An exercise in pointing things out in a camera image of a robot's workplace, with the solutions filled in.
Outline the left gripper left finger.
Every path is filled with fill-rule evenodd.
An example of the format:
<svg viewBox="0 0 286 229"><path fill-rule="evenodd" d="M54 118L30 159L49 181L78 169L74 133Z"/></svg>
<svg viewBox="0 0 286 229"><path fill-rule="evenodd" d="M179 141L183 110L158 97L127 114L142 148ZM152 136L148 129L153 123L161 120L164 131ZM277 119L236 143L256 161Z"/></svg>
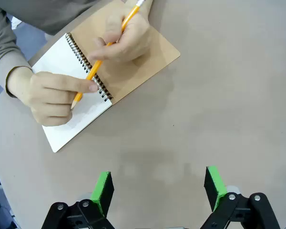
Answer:
<svg viewBox="0 0 286 229"><path fill-rule="evenodd" d="M43 229L114 229L107 219L114 193L110 171L101 172L89 199L68 206L53 203L42 225Z"/></svg>

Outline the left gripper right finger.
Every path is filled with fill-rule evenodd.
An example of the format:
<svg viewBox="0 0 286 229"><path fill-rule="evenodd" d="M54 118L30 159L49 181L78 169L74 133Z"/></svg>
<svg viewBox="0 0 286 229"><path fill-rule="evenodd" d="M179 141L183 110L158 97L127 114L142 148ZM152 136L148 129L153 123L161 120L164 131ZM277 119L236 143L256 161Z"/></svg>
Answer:
<svg viewBox="0 0 286 229"><path fill-rule="evenodd" d="M244 229L280 228L267 196L227 191L215 166L206 168L204 188L212 213L201 226L203 229L226 229L230 222L239 222Z"/></svg>

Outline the person left hand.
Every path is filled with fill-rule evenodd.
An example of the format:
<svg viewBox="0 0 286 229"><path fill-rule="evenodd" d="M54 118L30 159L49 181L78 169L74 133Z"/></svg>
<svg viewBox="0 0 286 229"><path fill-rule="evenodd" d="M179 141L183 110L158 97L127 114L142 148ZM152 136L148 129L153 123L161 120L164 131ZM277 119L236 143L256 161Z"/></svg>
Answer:
<svg viewBox="0 0 286 229"><path fill-rule="evenodd" d="M88 57L91 62L96 60L128 62L148 51L151 42L148 16L152 0L146 0L139 12L127 23L125 30L121 30L123 20L136 3L135 0L127 0L111 13L106 21L103 36L95 39L97 48Z"/></svg>

